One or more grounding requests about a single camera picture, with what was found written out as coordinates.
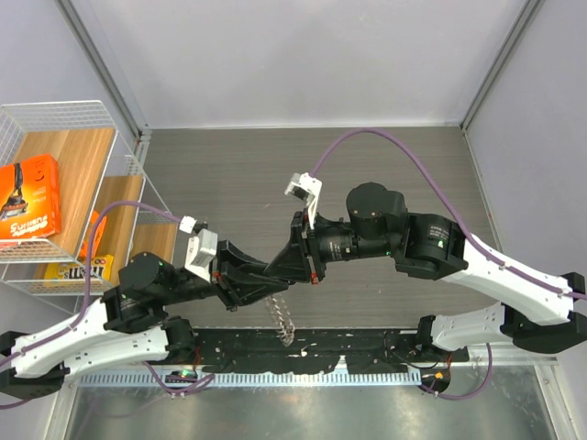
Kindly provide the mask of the metal disc with key rings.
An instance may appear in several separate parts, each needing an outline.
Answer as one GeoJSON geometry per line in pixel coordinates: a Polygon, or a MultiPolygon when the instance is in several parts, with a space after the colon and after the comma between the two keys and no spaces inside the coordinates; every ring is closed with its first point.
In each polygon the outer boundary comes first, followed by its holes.
{"type": "Polygon", "coordinates": [[[289,347],[295,337],[295,325],[284,298],[275,293],[265,298],[267,310],[277,325],[277,333],[285,347],[289,347]]]}

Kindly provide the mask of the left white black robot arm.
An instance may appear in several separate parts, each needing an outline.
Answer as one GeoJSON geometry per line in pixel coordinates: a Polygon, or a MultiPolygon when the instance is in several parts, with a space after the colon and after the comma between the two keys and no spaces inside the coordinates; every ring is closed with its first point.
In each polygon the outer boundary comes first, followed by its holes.
{"type": "Polygon", "coordinates": [[[156,255],[137,254],[119,283],[72,318],[36,334],[1,336],[1,392],[18,404],[59,391],[70,380],[101,368],[146,361],[183,365],[194,360],[190,322],[166,307],[217,297],[230,311],[286,291],[287,280],[266,274],[266,263],[226,241],[189,241],[175,268],[156,255]]]}

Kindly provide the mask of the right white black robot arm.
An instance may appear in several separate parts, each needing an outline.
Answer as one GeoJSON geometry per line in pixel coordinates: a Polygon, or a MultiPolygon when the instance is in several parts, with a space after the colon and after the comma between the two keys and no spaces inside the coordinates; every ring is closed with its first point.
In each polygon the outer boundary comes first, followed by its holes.
{"type": "Polygon", "coordinates": [[[444,281],[496,300],[479,311],[420,319],[415,351],[434,361],[469,345],[511,341],[539,354],[558,354],[586,340],[586,317],[574,309],[583,276],[550,276],[514,263],[467,238],[438,214],[409,213],[401,193],[375,182],[353,188],[349,220],[330,221],[310,208],[294,215],[285,248],[265,275],[290,283],[318,283],[327,264],[389,257],[395,269],[420,280],[444,281]]]}

